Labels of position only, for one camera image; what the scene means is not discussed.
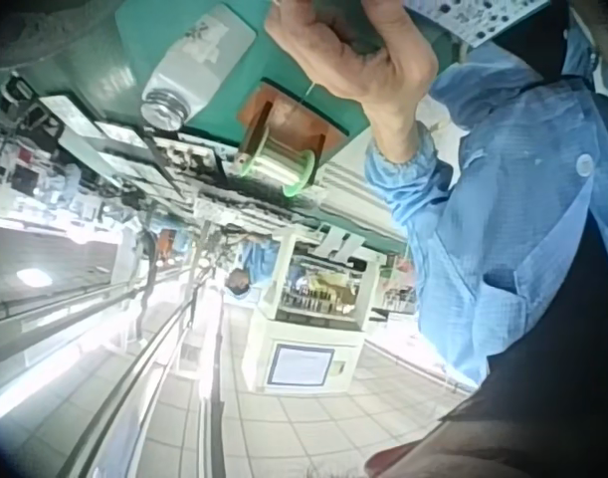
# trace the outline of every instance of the hand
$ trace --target hand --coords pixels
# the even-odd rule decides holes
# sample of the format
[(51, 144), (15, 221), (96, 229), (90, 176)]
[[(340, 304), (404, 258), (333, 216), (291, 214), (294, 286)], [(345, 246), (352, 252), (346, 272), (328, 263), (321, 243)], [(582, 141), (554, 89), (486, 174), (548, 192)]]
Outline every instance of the hand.
[(341, 41), (335, 23), (318, 16), (312, 0), (274, 5), (266, 31), (313, 82), (361, 103), (383, 154), (393, 162), (406, 162), (418, 147), (416, 108), (436, 77), (438, 62), (401, 0), (362, 3), (385, 42), (372, 55), (357, 55)]

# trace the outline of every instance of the blue shirt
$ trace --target blue shirt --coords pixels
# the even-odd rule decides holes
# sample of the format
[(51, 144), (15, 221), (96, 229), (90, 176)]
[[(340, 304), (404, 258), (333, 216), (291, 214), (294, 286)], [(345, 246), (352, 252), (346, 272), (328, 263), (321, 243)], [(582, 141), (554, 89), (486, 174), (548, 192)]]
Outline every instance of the blue shirt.
[[(590, 45), (575, 30), (568, 50), (564, 73), (588, 78)], [(608, 251), (608, 100), (580, 78), (532, 86), (540, 81), (492, 43), (437, 79), (432, 97), (469, 131), (452, 188), (452, 167), (420, 123), (407, 163), (368, 150), (366, 179), (407, 231), (420, 331), (466, 383), (483, 381), (487, 357), (535, 326), (589, 211)]]
[(273, 277), (279, 242), (245, 242), (242, 250), (242, 267), (248, 271), (251, 286), (261, 286)]

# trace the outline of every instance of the solder wire spool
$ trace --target solder wire spool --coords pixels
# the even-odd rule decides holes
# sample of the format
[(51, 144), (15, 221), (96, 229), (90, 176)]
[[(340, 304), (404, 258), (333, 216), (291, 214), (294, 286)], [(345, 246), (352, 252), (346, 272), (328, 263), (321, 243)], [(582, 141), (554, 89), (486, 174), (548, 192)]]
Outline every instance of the solder wire spool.
[(271, 137), (266, 125), (254, 152), (242, 164), (240, 175), (257, 171), (281, 183), (285, 197), (297, 196), (307, 185), (314, 171), (314, 152), (296, 151)]

